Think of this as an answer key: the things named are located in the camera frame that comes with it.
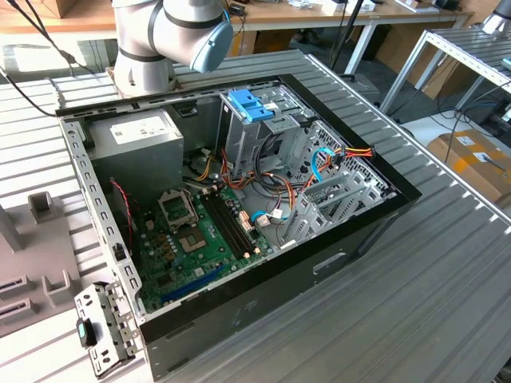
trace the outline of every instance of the motherboard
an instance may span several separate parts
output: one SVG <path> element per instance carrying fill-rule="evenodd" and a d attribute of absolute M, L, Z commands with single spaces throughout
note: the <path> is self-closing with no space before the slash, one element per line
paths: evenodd
<path fill-rule="evenodd" d="M 208 194 L 165 193 L 134 221 L 140 296 L 149 313 L 273 252 L 228 187 Z"/>

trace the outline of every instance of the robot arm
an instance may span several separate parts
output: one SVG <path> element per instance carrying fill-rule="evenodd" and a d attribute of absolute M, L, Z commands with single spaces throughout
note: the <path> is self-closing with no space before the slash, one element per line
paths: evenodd
<path fill-rule="evenodd" d="M 114 76 L 127 96 L 170 90 L 169 59 L 211 72 L 231 45 L 221 0 L 114 0 L 113 8 L 119 45 Z"/>
<path fill-rule="evenodd" d="M 511 0 L 501 0 L 493 13 L 482 23 L 482 30 L 497 38 L 507 36 L 511 24 Z"/>

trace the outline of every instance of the metal bracket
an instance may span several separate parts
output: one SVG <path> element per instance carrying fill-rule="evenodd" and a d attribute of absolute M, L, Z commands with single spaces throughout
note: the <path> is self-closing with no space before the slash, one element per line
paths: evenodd
<path fill-rule="evenodd" d="M 95 283 L 77 295 L 74 302 L 79 316 L 78 335 L 81 344 L 89 348 L 96 377 L 111 373 L 143 348 L 133 312 L 119 282 Z"/>

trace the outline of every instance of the blue cable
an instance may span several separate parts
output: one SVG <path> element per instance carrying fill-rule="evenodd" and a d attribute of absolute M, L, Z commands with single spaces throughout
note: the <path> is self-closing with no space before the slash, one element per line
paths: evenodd
<path fill-rule="evenodd" d="M 314 154 L 312 154 L 312 161 L 311 161 L 312 172 L 314 173 L 314 175 L 316 176 L 316 179 L 319 182 L 323 181 L 323 178 L 321 178 L 321 174 L 319 174 L 319 172 L 318 172 L 318 167 L 316 166 L 316 157 L 318 156 L 318 153 L 320 153 L 320 152 L 326 153 L 327 155 L 332 156 L 332 157 L 335 156 L 335 153 L 333 151 L 331 151 L 329 148 L 316 149 Z"/>
<path fill-rule="evenodd" d="M 252 222 L 255 222 L 256 219 L 258 217 L 260 217 L 261 215 L 266 215 L 266 214 L 267 214 L 267 212 L 262 211 L 262 210 L 256 211 L 254 214 L 252 214 Z"/>

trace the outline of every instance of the aluminum profile table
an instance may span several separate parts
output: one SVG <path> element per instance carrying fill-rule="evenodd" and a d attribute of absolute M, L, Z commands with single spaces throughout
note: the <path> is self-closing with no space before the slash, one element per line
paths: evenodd
<path fill-rule="evenodd" d="M 383 113 L 388 112 L 428 43 L 437 47 L 438 52 L 415 85 L 416 89 L 424 87 L 444 55 L 449 55 L 480 75 L 458 103 L 458 108 L 469 100 L 484 79 L 497 86 L 504 85 L 502 88 L 511 93 L 511 71 L 501 64 L 503 58 L 511 57 L 511 31 L 505 38 L 495 38 L 476 26 L 458 30 L 425 30 L 382 102 L 380 110 Z"/>
<path fill-rule="evenodd" d="M 228 59 L 185 89 L 294 74 L 420 189 L 369 254 L 176 371 L 167 382 L 491 381 L 511 355 L 511 222 L 324 65 L 298 51 Z M 106 75 L 56 80 L 68 106 L 117 97 Z M 48 81 L 22 84 L 45 108 Z M 65 201 L 84 286 L 111 278 L 57 122 L 0 86 L 0 203 Z M 2 381 L 94 382 L 74 310 L 0 339 Z M 142 355 L 105 379 L 151 381 Z"/>

